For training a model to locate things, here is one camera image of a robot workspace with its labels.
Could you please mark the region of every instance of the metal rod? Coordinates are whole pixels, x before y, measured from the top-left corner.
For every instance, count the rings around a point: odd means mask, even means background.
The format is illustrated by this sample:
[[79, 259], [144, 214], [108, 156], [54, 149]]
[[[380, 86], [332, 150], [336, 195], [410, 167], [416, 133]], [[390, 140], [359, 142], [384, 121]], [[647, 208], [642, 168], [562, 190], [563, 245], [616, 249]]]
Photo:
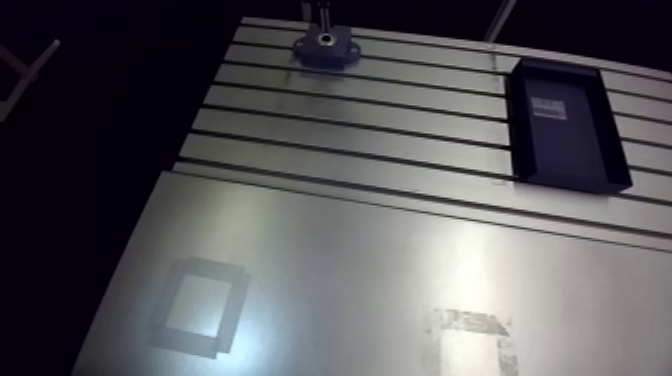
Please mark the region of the metal rod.
[[499, 6], [499, 9], [497, 10], [497, 14], [495, 14], [495, 18], [492, 20], [492, 23], [488, 28], [488, 32], [485, 33], [484, 40], [486, 42], [494, 42], [495, 39], [497, 39], [499, 32], [502, 30], [502, 27], [504, 27], [504, 24], [506, 23], [506, 20], [509, 18], [511, 11], [513, 10], [513, 7], [516, 5], [516, 1], [517, 0], [502, 1], [502, 4]]

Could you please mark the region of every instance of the white label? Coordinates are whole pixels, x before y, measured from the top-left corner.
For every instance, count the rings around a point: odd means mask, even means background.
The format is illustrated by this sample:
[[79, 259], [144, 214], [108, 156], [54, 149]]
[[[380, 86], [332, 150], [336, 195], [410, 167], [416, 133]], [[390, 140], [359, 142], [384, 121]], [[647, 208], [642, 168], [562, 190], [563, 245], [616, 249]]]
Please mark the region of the white label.
[[532, 97], [532, 115], [550, 119], [567, 120], [565, 102]]

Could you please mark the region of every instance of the silver metal surface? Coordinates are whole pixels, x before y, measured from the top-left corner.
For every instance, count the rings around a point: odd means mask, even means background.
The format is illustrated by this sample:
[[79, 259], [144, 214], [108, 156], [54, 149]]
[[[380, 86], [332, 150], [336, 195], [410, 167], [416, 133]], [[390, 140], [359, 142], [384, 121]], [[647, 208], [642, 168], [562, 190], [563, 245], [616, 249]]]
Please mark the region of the silver metal surface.
[[[672, 76], [365, 29], [306, 72], [306, 24], [243, 22], [75, 375], [670, 374]], [[632, 188], [511, 181], [519, 55], [603, 69]]]
[[614, 111], [642, 116], [649, 119], [672, 122], [672, 102], [639, 98], [620, 93], [608, 94], [611, 107]]
[[[275, 33], [281, 35], [276, 39]], [[256, 65], [306, 70], [294, 61], [289, 49], [292, 40], [299, 38], [301, 33], [291, 31], [264, 30], [241, 27], [234, 40], [244, 43], [266, 44], [282, 46], [286, 49], [269, 48], [263, 46], [232, 45], [226, 54], [227, 61], [250, 63]], [[401, 81], [415, 85], [426, 85], [455, 90], [470, 90], [484, 94], [503, 95], [504, 77], [501, 73], [509, 73], [518, 63], [518, 57], [488, 55], [482, 52], [450, 50], [426, 46], [405, 45], [396, 42], [362, 40], [365, 56], [361, 61], [344, 72], [348, 76], [362, 78], [378, 78], [384, 80]], [[399, 51], [405, 51], [400, 57]], [[401, 59], [408, 62], [385, 61], [377, 58]], [[444, 67], [428, 67], [427, 62], [433, 62]], [[479, 69], [483, 72], [464, 71], [461, 69]], [[613, 80], [609, 72], [605, 72], [607, 87]], [[630, 91], [635, 95], [672, 96], [672, 85], [659, 81], [659, 85], [652, 85], [655, 80], [639, 77], [630, 77], [629, 80], [617, 79], [616, 89]], [[626, 85], [634, 88], [649, 88], [651, 90], [627, 90]], [[623, 114], [643, 116], [651, 119], [668, 121], [672, 112], [672, 103], [655, 99], [638, 98], [633, 95], [609, 93], [614, 111]]]
[[[191, 257], [250, 275], [215, 358], [148, 342], [170, 266]], [[74, 374], [666, 376], [671, 268], [661, 252], [164, 173]]]
[[509, 140], [506, 126], [498, 122], [371, 103], [316, 98], [310, 94], [212, 86], [204, 102], [269, 114], [354, 124], [381, 131], [408, 132], [495, 145], [508, 144]]
[[222, 166], [211, 167], [190, 162], [176, 162], [173, 166], [173, 171], [182, 172], [192, 176], [207, 176], [218, 180], [272, 187], [320, 197], [330, 197], [518, 229], [529, 229], [531, 231], [542, 233], [599, 240], [654, 250], [672, 250], [672, 239], [670, 238], [651, 237], [609, 228], [586, 226], [585, 224], [577, 224], [573, 222], [556, 221], [535, 216], [522, 216], [516, 213], [486, 211], [469, 206], [446, 205], [442, 202], [428, 201], [419, 198], [381, 195], [378, 192], [371, 192], [353, 187], [296, 180], [288, 176], [264, 174], [260, 170], [248, 172], [235, 168], [236, 166], [223, 168]]
[[[307, 24], [303, 22], [292, 22], [284, 20], [272, 20], [272, 19], [262, 19], [254, 17], [245, 17], [242, 20], [242, 23], [245, 25], [256, 25], [256, 26], [270, 26], [270, 27], [280, 27], [289, 30], [305, 30]], [[649, 76], [652, 78], [662, 79], [666, 81], [672, 81], [672, 73], [644, 68], [636, 65], [618, 63], [614, 61], [595, 59], [591, 57], [578, 56], [572, 54], [566, 54], [561, 52], [538, 50], [526, 47], [518, 46], [507, 46], [502, 44], [492, 44], [486, 42], [474, 42], [461, 39], [453, 38], [443, 38], [443, 37], [431, 37], [426, 35], [417, 35], [417, 34], [407, 34], [407, 33], [398, 33], [393, 31], [382, 31], [382, 30], [371, 30], [363, 28], [353, 28], [353, 36], [355, 37], [367, 37], [367, 38], [381, 38], [389, 40], [397, 40], [403, 42], [412, 42], [416, 44], [429, 44], [442, 47], [459, 47], [464, 49], [471, 49], [475, 51], [492, 51], [500, 54], [508, 55], [518, 55], [518, 56], [531, 56], [538, 57], [542, 59], [565, 61], [569, 63], [576, 63], [582, 65], [590, 65], [597, 68], [610, 69], [614, 71], [620, 71], [623, 73], [630, 73], [634, 75]]]
[[180, 155], [276, 173], [426, 195], [495, 210], [518, 210], [596, 224], [672, 233], [672, 210], [667, 206], [516, 184], [451, 171], [201, 135], [189, 135]]
[[194, 129], [510, 176], [506, 150], [324, 123], [201, 110]]
[[505, 119], [507, 116], [506, 104], [500, 98], [352, 77], [223, 64], [215, 80], [264, 88], [283, 88], [299, 93], [322, 94], [339, 98], [354, 97], [499, 119]]
[[[263, 64], [282, 68], [302, 68], [301, 64], [292, 59], [288, 50], [275, 48], [234, 44], [229, 47], [225, 59], [233, 62]], [[347, 69], [347, 74], [504, 95], [503, 77], [489, 73], [360, 59], [356, 65]]]
[[672, 146], [672, 127], [653, 121], [615, 116], [622, 138]]
[[[494, 124], [492, 127], [502, 127], [502, 125]], [[320, 150], [341, 154], [357, 153], [368, 158], [394, 159], [399, 163], [425, 164], [439, 169], [466, 169], [472, 173], [495, 174], [504, 180], [513, 178], [509, 151], [492, 147], [475, 147], [470, 144], [382, 133], [377, 130], [364, 130], [316, 121], [213, 109], [201, 110], [194, 121], [193, 128], [226, 137], [249, 137], [260, 142], [281, 142], [297, 147], [317, 147]], [[640, 148], [644, 150], [628, 149], [629, 155], [648, 156], [655, 162], [657, 159], [664, 160], [665, 156], [651, 154], [650, 150], [657, 150], [661, 153], [670, 152], [648, 146]], [[672, 204], [672, 191], [670, 190], [672, 177], [633, 171], [632, 178], [634, 187], [624, 191], [624, 194], [666, 200]]]

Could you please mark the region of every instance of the black tray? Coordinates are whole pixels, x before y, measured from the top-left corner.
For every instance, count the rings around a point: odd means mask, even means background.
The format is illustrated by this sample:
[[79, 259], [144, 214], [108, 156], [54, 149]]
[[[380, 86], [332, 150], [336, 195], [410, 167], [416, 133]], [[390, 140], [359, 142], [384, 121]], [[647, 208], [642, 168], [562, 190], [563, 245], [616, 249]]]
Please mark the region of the black tray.
[[599, 70], [521, 59], [507, 81], [519, 180], [595, 193], [632, 186]]

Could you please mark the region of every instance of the metal bracket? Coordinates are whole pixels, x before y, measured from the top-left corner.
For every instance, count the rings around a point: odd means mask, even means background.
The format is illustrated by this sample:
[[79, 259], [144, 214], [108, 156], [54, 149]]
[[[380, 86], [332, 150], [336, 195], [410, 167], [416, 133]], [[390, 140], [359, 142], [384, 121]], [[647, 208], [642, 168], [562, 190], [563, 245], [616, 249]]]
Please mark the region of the metal bracket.
[[32, 65], [28, 66], [19, 60], [14, 54], [9, 52], [3, 46], [0, 46], [0, 59], [4, 60], [12, 69], [21, 76], [19, 82], [16, 83], [9, 98], [6, 101], [0, 102], [0, 122], [4, 121], [9, 115], [9, 112], [14, 108], [16, 102], [19, 101], [23, 92], [28, 88], [28, 84], [37, 79], [37, 75], [42, 66], [49, 60], [51, 55], [56, 51], [61, 42], [53, 41], [49, 47], [38, 57]]

